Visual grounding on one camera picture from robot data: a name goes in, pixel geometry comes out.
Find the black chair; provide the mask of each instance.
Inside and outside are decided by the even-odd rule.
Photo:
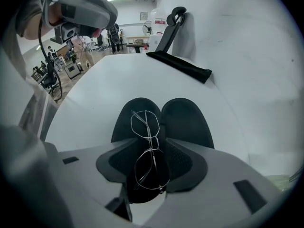
[[[51,93],[52,96],[53,95],[53,92],[56,88],[59,87],[59,84],[57,82],[57,77],[55,75],[55,69],[54,69],[54,65],[52,64],[54,62],[51,62],[51,63],[48,63],[47,64],[47,76],[43,82],[43,87],[44,88],[50,88],[50,91],[48,92],[49,94]]]
[[[102,46],[103,43],[104,43],[104,42],[103,42],[103,36],[100,35],[100,36],[97,38],[97,44],[95,44],[95,46],[98,46],[98,48],[97,48],[96,50],[104,51],[104,50],[105,50],[105,49],[104,49],[105,47]]]
[[[167,28],[161,38],[161,41],[155,51],[167,52],[176,36],[181,25],[185,21],[185,12],[187,11],[184,7],[176,7],[172,10],[172,13],[167,17]]]

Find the fan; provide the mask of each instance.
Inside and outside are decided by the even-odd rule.
[[[152,34],[152,27],[151,27],[152,22],[151,21],[146,21],[143,26],[142,26],[142,31],[145,36]]]

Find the desk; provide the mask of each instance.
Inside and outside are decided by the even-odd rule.
[[[47,76],[48,74],[44,74],[38,81],[37,83],[40,84],[42,82],[42,80],[44,80],[44,78]]]
[[[136,53],[140,53],[140,48],[147,46],[148,44],[128,44],[126,47],[128,48],[135,48]]]
[[[138,97],[154,101],[160,110],[174,98],[192,100],[205,116],[215,149],[247,162],[238,121],[211,79],[202,84],[146,54],[105,56],[97,62],[67,94],[46,141],[59,152],[110,143],[123,106]]]
[[[95,42],[90,41],[89,43],[86,43],[86,45],[93,51],[95,49]]]
[[[130,36],[130,37],[126,37],[128,44],[133,44],[135,39],[147,39],[147,41],[149,40],[150,36]]]

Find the eyeglasses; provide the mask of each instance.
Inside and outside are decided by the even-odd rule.
[[[144,113],[144,119],[142,119],[140,117],[140,113]],[[159,189],[160,191],[162,191],[162,189],[169,183],[170,179],[168,178],[168,181],[165,181],[164,184],[160,183],[160,178],[159,178],[159,173],[161,172],[160,168],[161,165],[157,165],[157,161],[156,161],[156,156],[159,156],[159,159],[164,159],[164,153],[163,151],[161,151],[159,149],[159,141],[158,141],[158,138],[157,138],[157,135],[159,134],[159,131],[160,131],[160,125],[159,125],[159,122],[158,122],[158,119],[156,117],[156,115],[153,113],[153,112],[150,112],[150,111],[139,111],[139,112],[135,112],[135,111],[132,111],[132,117],[131,117],[131,128],[132,128],[132,131],[137,134],[138,136],[146,139],[147,141],[149,141],[149,149],[145,150],[141,156],[136,160],[135,162],[135,166],[134,166],[134,171],[135,171],[135,180],[136,180],[136,185],[134,187],[134,190],[138,190],[139,187],[142,187],[142,188],[145,188],[145,189],[149,189],[149,190],[157,190]],[[158,126],[158,130],[157,130],[157,133],[152,136],[151,134],[151,129],[149,127],[149,124],[148,124],[148,119],[154,119],[156,120],[156,123],[157,123],[157,126]],[[139,121],[141,121],[143,124],[145,124],[146,128],[147,128],[147,137],[145,136],[142,136],[140,135],[139,133],[137,133],[134,128],[133,128],[133,121],[135,119],[138,119]],[[153,139],[156,140],[156,144],[157,144],[157,148],[154,148],[153,147]],[[142,177],[138,177],[138,171],[137,171],[137,165],[138,165],[138,161],[145,155],[147,154],[150,154],[150,157],[151,157],[151,165],[149,167],[149,169],[147,170],[147,172],[142,176]],[[156,180],[158,181],[157,183],[157,187],[147,187],[144,182],[146,180],[146,178],[148,177],[149,174],[151,174],[151,171],[153,170],[153,172],[156,173]]]

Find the floor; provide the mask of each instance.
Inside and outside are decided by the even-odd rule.
[[[120,50],[120,52],[116,52],[115,55],[117,54],[125,54],[128,53],[128,48],[127,47],[123,47],[123,50]],[[99,60],[101,60],[102,58],[104,58],[105,56],[111,55],[111,56],[115,56],[112,54],[112,49],[107,49],[105,51],[99,52],[99,51],[93,51],[93,60],[95,63],[97,63]],[[81,72],[81,74],[77,75],[76,77],[70,79],[65,71],[61,71],[59,73],[59,77],[61,80],[61,86],[62,86],[62,97],[60,100],[57,101],[58,105],[61,105],[61,103],[64,101],[65,97],[67,96],[67,94],[70,92],[70,90],[74,87],[74,85],[79,81],[79,79],[81,79],[81,77],[83,75],[86,74],[86,72],[88,72],[89,69],[87,69],[87,67],[84,68],[84,72]],[[54,90],[54,96],[52,97],[53,99],[58,99],[60,97],[60,88],[56,88]]]

